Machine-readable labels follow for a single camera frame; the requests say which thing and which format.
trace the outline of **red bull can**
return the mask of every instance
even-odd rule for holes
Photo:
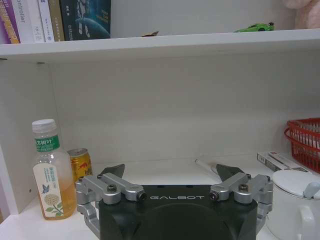
[[[91,159],[86,148],[76,148],[68,151],[71,160],[74,182],[80,177],[92,175]]]

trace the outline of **toy car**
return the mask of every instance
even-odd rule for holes
[[[239,29],[235,33],[246,33],[246,32],[262,32],[262,31],[273,31],[275,30],[275,24],[270,22],[269,24],[257,23],[249,26],[248,28]]]

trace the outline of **white shelf panel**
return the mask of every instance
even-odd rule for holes
[[[320,29],[131,37],[0,45],[0,58],[29,63],[320,50]]]

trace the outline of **white wall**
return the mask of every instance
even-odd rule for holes
[[[0,61],[0,73],[0,178],[17,214],[37,195],[31,123],[57,114],[47,65]]]
[[[53,65],[64,146],[95,163],[285,151],[287,120],[319,116],[319,53]]]
[[[113,0],[111,37],[226,33],[269,22],[292,29],[295,14],[281,0]]]

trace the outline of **book spine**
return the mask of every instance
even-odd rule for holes
[[[0,44],[10,44],[8,33],[5,29],[4,23],[0,20]]]
[[[76,1],[60,0],[64,38],[66,41],[77,40],[76,30]]]
[[[64,27],[62,24],[59,0],[48,0],[48,2],[49,2],[49,8],[50,8],[54,40],[56,42],[64,41],[65,35],[64,35]]]
[[[52,28],[48,0],[38,0],[43,32],[46,42],[54,42],[54,30]]]
[[[33,43],[28,0],[12,0],[12,6],[21,43]]]
[[[20,43],[15,14],[10,0],[0,0],[0,20],[4,42],[7,44]]]
[[[30,12],[30,21],[32,26],[32,34],[33,34],[34,42],[44,43],[45,34],[44,34],[44,29],[42,27],[38,0],[28,0],[28,7]]]

